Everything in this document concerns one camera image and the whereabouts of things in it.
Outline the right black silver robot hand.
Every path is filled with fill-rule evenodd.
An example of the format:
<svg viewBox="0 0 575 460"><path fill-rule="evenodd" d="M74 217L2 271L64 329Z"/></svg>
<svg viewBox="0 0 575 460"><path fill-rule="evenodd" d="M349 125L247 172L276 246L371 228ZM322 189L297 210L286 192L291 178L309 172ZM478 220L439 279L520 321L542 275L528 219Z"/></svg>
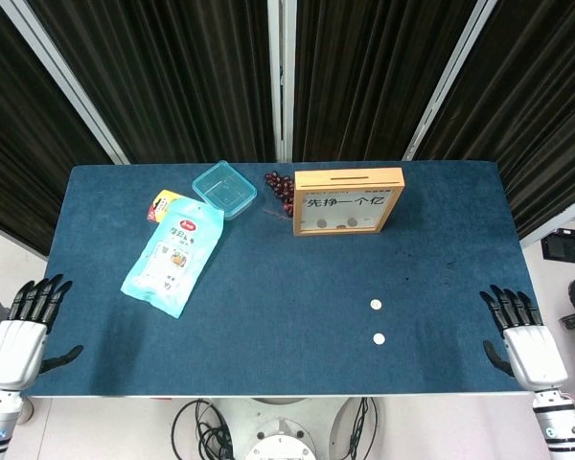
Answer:
<svg viewBox="0 0 575 460"><path fill-rule="evenodd" d="M524 292L496 285L481 291L504 346L502 358L490 340L483 342L484 353L493 367L515 379L522 389L532 392L561 388L568 373L541 312Z"/></svg>

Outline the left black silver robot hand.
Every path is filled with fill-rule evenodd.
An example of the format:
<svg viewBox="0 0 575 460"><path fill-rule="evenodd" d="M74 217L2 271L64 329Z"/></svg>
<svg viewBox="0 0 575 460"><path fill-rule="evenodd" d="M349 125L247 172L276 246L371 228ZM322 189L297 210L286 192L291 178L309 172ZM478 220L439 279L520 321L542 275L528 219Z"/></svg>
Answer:
<svg viewBox="0 0 575 460"><path fill-rule="evenodd" d="M72 287L61 274L30 281L17 291L5 319L0 321L0 391L21 392L38 376L75 360L79 344L61 355L44 356L48 337L62 301Z"/></svg>

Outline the white silver robot base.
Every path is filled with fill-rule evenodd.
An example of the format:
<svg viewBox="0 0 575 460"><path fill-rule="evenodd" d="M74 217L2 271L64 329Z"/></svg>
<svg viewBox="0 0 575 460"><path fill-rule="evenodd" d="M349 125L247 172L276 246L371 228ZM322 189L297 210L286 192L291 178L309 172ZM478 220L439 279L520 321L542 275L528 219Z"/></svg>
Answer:
<svg viewBox="0 0 575 460"><path fill-rule="evenodd" d="M234 460L331 460L346 397L213 398Z"/></svg>

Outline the black electronic device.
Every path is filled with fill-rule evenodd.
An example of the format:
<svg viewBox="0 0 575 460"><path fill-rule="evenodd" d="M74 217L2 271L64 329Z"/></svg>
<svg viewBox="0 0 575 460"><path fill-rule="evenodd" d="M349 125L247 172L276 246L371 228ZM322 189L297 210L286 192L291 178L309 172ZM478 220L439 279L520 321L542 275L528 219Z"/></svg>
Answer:
<svg viewBox="0 0 575 460"><path fill-rule="evenodd" d="M575 264L575 230L560 228L540 241L545 260Z"/></svg>

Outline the light blue wipes packet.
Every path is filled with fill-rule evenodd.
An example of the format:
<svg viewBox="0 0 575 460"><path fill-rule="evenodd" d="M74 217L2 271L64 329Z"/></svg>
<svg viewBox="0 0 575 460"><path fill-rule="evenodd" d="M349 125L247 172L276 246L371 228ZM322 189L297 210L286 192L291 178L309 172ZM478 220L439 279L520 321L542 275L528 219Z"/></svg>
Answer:
<svg viewBox="0 0 575 460"><path fill-rule="evenodd" d="M209 261L224 212L198 200L173 201L125 277L121 292L179 318Z"/></svg>

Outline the black curtain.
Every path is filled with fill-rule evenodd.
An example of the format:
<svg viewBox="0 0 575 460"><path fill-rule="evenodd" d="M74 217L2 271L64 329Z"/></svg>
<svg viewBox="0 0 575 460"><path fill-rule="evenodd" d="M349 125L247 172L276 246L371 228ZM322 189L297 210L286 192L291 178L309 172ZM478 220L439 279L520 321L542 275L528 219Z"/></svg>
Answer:
<svg viewBox="0 0 575 460"><path fill-rule="evenodd" d="M496 163L521 237L575 203L575 0L497 0L415 157Z"/></svg>
<svg viewBox="0 0 575 460"><path fill-rule="evenodd" d="M298 0L293 159L399 161L477 0Z"/></svg>
<svg viewBox="0 0 575 460"><path fill-rule="evenodd" d="M266 0L28 0L129 162L276 158Z"/></svg>
<svg viewBox="0 0 575 460"><path fill-rule="evenodd" d="M0 7L0 230L48 255L70 172L109 162Z"/></svg>

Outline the yellow red snack packet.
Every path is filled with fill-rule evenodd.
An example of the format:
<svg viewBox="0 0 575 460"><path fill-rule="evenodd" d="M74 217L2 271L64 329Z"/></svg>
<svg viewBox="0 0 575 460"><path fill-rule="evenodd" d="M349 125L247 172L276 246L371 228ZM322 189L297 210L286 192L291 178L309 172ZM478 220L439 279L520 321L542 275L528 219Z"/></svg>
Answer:
<svg viewBox="0 0 575 460"><path fill-rule="evenodd" d="M180 198L183 198L183 195L169 190L162 190L149 206L147 220L160 223L167 215L170 205Z"/></svg>

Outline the blue table cloth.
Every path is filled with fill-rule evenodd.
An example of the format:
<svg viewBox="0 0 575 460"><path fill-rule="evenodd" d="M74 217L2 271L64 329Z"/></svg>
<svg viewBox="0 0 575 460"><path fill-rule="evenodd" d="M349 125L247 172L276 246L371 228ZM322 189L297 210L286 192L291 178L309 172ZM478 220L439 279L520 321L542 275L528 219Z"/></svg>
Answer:
<svg viewBox="0 0 575 460"><path fill-rule="evenodd" d="M267 164L241 164L258 191L225 224L179 318L121 284L154 225L164 189L187 194L200 164L71 171L49 275L73 283L48 339L72 363L41 376L37 397L325 396L504 392L482 343L501 338L479 293L531 292L497 166L416 161L383 230L296 237L266 187ZM370 301L379 299L380 310ZM376 345L375 333L385 335Z"/></svg>

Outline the clear container with blue lid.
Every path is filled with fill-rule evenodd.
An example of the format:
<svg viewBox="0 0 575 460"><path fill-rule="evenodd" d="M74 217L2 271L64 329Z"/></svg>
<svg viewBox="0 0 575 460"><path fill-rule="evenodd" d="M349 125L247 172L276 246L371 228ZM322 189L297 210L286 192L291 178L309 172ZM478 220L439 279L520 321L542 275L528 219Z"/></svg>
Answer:
<svg viewBox="0 0 575 460"><path fill-rule="evenodd" d="M255 186L225 160L199 175L192 187L204 202L221 210L225 220L238 217L257 197Z"/></svg>

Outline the dark red grape bunch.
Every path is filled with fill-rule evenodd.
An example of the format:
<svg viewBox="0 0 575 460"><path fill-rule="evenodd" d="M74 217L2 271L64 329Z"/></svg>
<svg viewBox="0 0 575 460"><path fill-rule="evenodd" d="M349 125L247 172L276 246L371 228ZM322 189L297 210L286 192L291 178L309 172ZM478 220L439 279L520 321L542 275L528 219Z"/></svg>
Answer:
<svg viewBox="0 0 575 460"><path fill-rule="evenodd" d="M294 209L294 180L289 175L280 175L276 171L264 175L266 185L272 190L274 196L282 202L283 210L289 217L293 217Z"/></svg>

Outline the grey partition post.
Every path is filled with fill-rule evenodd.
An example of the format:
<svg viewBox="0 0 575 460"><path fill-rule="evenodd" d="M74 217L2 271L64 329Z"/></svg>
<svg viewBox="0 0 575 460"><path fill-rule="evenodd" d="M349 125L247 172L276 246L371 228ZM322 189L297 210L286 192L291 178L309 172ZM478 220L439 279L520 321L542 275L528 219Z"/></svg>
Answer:
<svg viewBox="0 0 575 460"><path fill-rule="evenodd" d="M298 0L266 0L273 137L277 161L291 163Z"/></svg>
<svg viewBox="0 0 575 460"><path fill-rule="evenodd" d="M412 161L415 158L497 2L498 0L476 0L466 25L449 55L447 64L403 153L402 161Z"/></svg>
<svg viewBox="0 0 575 460"><path fill-rule="evenodd" d="M532 245L533 243L541 240L548 234L552 233L555 229L561 227L563 224L575 219L575 202L561 211L555 217L547 220L535 230L530 232L519 243L522 249Z"/></svg>
<svg viewBox="0 0 575 460"><path fill-rule="evenodd" d="M0 0L0 8L39 59L111 162L115 165L129 165L130 161L126 153L28 1Z"/></svg>

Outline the wooden frame coin bank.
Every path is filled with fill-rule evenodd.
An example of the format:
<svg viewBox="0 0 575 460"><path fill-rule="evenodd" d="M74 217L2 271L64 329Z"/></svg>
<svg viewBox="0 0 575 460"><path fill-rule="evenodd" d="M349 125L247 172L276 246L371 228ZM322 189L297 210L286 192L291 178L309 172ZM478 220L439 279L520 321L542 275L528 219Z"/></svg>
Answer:
<svg viewBox="0 0 575 460"><path fill-rule="evenodd" d="M378 233L405 187L399 167L298 171L294 181L293 234L302 237ZM317 226L319 219L326 228Z"/></svg>

